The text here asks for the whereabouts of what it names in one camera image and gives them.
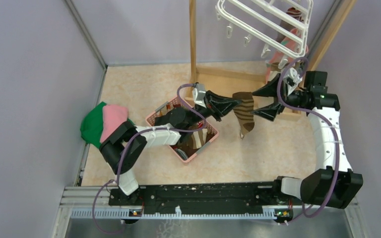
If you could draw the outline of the tan brown striped sock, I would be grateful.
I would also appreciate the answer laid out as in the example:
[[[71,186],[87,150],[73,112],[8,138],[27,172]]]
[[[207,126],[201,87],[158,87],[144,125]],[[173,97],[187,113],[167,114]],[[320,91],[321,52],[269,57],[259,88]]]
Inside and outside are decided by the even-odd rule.
[[[251,92],[236,92],[232,95],[233,99],[241,100],[242,103],[233,109],[239,122],[240,138],[243,139],[254,128],[254,99]]]

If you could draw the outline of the white clip hanger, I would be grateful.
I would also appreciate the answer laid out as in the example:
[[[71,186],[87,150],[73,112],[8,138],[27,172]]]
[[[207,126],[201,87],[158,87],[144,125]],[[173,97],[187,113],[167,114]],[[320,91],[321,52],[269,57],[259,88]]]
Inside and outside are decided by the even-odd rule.
[[[305,19],[304,23],[286,14],[290,7],[302,12]],[[313,7],[314,2],[312,0],[219,0],[215,4],[215,13],[217,20],[227,22],[227,38],[231,38],[234,29],[239,28],[245,33],[244,46],[247,46],[253,38],[259,39],[264,45],[269,45],[271,52],[264,58],[269,58],[272,53],[278,50],[295,59],[306,56],[308,52],[308,34]],[[301,30],[301,36],[297,37],[282,28],[280,26],[281,20]],[[282,46],[280,42],[285,37],[289,37],[298,43],[300,49],[292,51]]]

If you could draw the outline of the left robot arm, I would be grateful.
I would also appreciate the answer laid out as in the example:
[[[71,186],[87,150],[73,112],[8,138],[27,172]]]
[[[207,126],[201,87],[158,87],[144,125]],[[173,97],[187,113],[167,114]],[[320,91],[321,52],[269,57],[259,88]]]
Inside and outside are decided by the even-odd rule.
[[[132,168],[145,148],[184,143],[191,134],[202,131],[202,127],[197,127],[199,123],[206,126],[209,117],[221,121],[222,117],[243,102],[210,90],[194,89],[194,94],[193,106],[181,100],[166,114],[156,117],[153,126],[137,126],[126,120],[115,126],[101,142],[99,151],[116,175],[115,183],[121,191],[120,198],[127,205],[133,205],[139,199],[139,185]]]

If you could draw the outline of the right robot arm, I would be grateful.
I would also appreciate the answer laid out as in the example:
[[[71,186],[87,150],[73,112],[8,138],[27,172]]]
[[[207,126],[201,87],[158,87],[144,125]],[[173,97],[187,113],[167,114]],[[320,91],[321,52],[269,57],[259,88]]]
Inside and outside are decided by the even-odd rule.
[[[316,150],[316,170],[304,179],[279,176],[271,198],[285,204],[291,197],[303,203],[346,208],[363,185],[363,176],[355,173],[348,162],[340,133],[340,104],[338,96],[328,93],[327,72],[307,71],[304,88],[294,90],[297,72],[292,68],[278,83],[278,73],[266,85],[252,93],[258,97],[272,97],[272,104],[256,109],[253,115],[274,121],[284,110],[283,102],[292,109],[306,112],[313,129]]]

